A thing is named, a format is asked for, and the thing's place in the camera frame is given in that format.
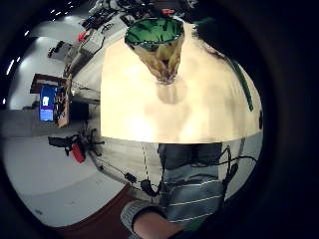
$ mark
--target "vase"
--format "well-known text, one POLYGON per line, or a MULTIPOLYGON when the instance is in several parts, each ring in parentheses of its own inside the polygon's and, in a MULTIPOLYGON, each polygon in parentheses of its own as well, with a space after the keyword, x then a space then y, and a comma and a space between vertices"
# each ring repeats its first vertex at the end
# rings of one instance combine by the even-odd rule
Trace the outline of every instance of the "vase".
POLYGON ((177 74, 183 39, 182 22, 171 18, 148 18, 131 25, 125 43, 159 83, 167 85, 174 82, 177 74))

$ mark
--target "blue screen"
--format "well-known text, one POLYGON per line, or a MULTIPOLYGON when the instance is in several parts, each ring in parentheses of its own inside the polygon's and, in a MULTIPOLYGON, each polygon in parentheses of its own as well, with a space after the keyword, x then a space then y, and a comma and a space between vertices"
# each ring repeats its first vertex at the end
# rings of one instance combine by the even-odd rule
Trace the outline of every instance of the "blue screen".
POLYGON ((43 86, 40 94, 40 120, 52 121, 54 110, 54 97, 58 89, 50 86, 43 86))

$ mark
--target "cable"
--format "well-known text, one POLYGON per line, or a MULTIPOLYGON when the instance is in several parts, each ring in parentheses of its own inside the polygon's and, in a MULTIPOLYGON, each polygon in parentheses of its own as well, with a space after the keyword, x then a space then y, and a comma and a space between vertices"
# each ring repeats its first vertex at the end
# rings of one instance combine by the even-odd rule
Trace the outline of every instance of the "cable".
POLYGON ((110 163, 108 163, 108 162, 106 162, 106 161, 104 161, 104 160, 102 160, 102 159, 99 159, 99 158, 97 158, 97 160, 102 161, 103 163, 105 163, 106 165, 108 165, 109 167, 111 167, 112 169, 114 169, 114 170, 120 172, 123 176, 126 176, 126 174, 123 173, 119 168, 114 167, 114 166, 111 165, 110 163))
MULTIPOLYGON (((143 155, 144 155, 144 165, 146 167, 146 172, 147 172, 147 178, 148 178, 148 183, 149 183, 149 186, 151 187, 151 181, 150 181, 150 178, 149 178, 149 171, 148 171, 148 166, 147 166, 147 157, 146 157, 146 152, 144 150, 144 146, 143 146, 143 143, 141 142, 141 146, 142 146, 142 150, 143 150, 143 155)), ((143 188, 143 184, 145 182, 144 181, 141 181, 140 184, 141 184, 141 188, 143 188)))
POLYGON ((75 82, 74 80, 71 80, 71 83, 77 85, 77 88, 79 90, 88 90, 88 91, 96 92, 96 93, 99 93, 99 94, 101 93, 101 92, 99 92, 97 90, 94 90, 94 89, 91 89, 91 88, 87 88, 87 87, 81 85, 80 83, 75 82))
POLYGON ((142 146, 143 155, 144 155, 144 165, 145 165, 145 167, 146 167, 147 177, 148 177, 148 180, 150 180, 150 178, 149 178, 149 172, 148 172, 148 167, 147 167, 146 152, 144 151, 144 146, 143 146, 143 143, 142 143, 142 142, 141 142, 141 146, 142 146))

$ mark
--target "desk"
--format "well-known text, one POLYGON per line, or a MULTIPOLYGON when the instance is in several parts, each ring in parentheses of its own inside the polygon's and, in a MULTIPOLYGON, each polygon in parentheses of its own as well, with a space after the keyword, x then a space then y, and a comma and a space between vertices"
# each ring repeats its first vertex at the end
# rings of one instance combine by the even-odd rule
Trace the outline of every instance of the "desk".
POLYGON ((71 95, 71 81, 72 75, 70 75, 65 83, 65 95, 63 97, 64 105, 61 113, 58 115, 57 125, 63 127, 69 123, 70 120, 70 95, 71 95))
POLYGON ((244 72, 253 111, 228 63, 192 37, 185 39, 174 84, 157 83, 124 39, 108 47, 101 82, 102 136, 165 142, 209 143, 235 140, 260 132, 258 91, 244 72))
POLYGON ((63 102, 63 108, 62 111, 58 114, 57 119, 57 125, 58 127, 63 127, 69 124, 70 121, 70 108, 71 103, 83 103, 83 104, 94 104, 99 105, 99 100, 92 100, 87 98, 82 98, 78 96, 72 96, 71 93, 71 87, 72 87, 72 75, 70 75, 66 79, 66 83, 64 86, 64 94, 60 96, 60 101, 63 102))

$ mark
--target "black cable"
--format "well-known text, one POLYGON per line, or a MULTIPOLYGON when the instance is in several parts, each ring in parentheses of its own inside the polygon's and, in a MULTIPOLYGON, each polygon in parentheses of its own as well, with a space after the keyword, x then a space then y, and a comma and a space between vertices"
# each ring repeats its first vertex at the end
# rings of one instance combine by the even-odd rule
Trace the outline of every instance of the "black cable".
POLYGON ((142 146, 142 150, 143 150, 143 155, 144 155, 144 165, 146 167, 146 172, 147 172, 147 178, 148 178, 148 181, 150 182, 150 185, 151 184, 151 181, 150 181, 150 178, 149 178, 149 171, 148 171, 148 167, 147 167, 147 157, 146 157, 146 152, 144 150, 144 146, 143 146, 143 143, 141 142, 141 146, 142 146))
POLYGON ((143 150, 143 154, 144 154, 144 165, 145 165, 145 167, 146 167, 147 177, 148 177, 148 180, 150 180, 150 178, 149 178, 149 172, 148 172, 148 167, 147 167, 146 152, 144 151, 144 146, 143 146, 143 143, 142 143, 142 142, 141 142, 141 146, 142 146, 142 150, 143 150))
POLYGON ((114 166, 111 165, 110 163, 108 163, 108 162, 106 162, 106 161, 104 161, 104 160, 102 160, 102 159, 99 159, 99 158, 97 158, 97 160, 102 161, 103 163, 105 163, 106 165, 108 165, 109 167, 111 167, 112 169, 114 169, 114 170, 120 172, 123 176, 126 176, 126 174, 123 173, 119 168, 114 167, 114 166))

